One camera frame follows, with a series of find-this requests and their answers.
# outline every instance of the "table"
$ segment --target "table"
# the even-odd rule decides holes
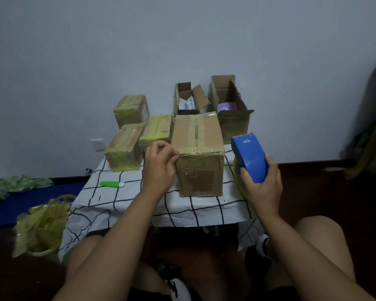
[[[156,227],[193,227],[239,223],[238,250],[254,245],[263,234],[250,203],[238,191],[232,173],[234,153],[225,145],[223,196],[180,197],[177,177],[160,200],[151,219]],[[112,227],[142,188],[142,161],[138,171],[111,172],[106,159],[72,203],[59,250],[59,258],[80,242],[88,232]],[[102,187],[101,181],[124,182],[123,188]]]

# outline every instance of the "purple package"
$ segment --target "purple package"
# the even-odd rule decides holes
[[[236,102],[224,102],[224,103],[219,103],[217,105],[217,113],[219,113],[220,111],[236,110],[236,109],[237,109]]]

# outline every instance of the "taped cardboard box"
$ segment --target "taped cardboard box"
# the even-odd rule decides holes
[[[187,100],[192,96],[195,103],[194,110],[180,110],[178,108],[180,98]],[[174,110],[176,115],[195,115],[212,111],[212,105],[206,97],[201,85],[191,89],[191,82],[176,83],[174,87]]]
[[[235,85],[235,75],[212,76],[209,99],[215,110],[220,103],[236,103],[236,110],[217,113],[224,144],[231,143],[231,136],[248,133],[249,119],[253,110],[248,110],[242,101],[241,94]]]
[[[146,123],[126,124],[105,150],[105,157],[112,172],[139,170],[142,161],[142,149],[139,137]]]
[[[171,145],[181,197],[223,195],[224,144],[216,112],[175,117]]]
[[[119,128],[145,122],[149,116],[145,95],[124,96],[113,111]]]
[[[140,137],[140,143],[144,150],[156,140],[171,143],[174,128],[173,118],[173,114],[149,116],[145,130]]]

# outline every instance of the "hand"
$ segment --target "hand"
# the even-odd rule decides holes
[[[162,140],[152,142],[146,148],[142,191],[147,191],[160,200],[174,182],[174,164],[177,160],[178,151],[169,143]]]
[[[281,174],[277,163],[268,154],[266,154],[265,159],[269,165],[269,170],[265,181],[261,184],[254,183],[245,168],[240,169],[248,200],[255,208],[260,219],[270,216],[279,217],[279,202],[283,191]]]

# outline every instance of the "wall socket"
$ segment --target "wall socket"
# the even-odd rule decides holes
[[[90,142],[95,151],[104,151],[107,149],[107,145],[103,139],[91,139]]]

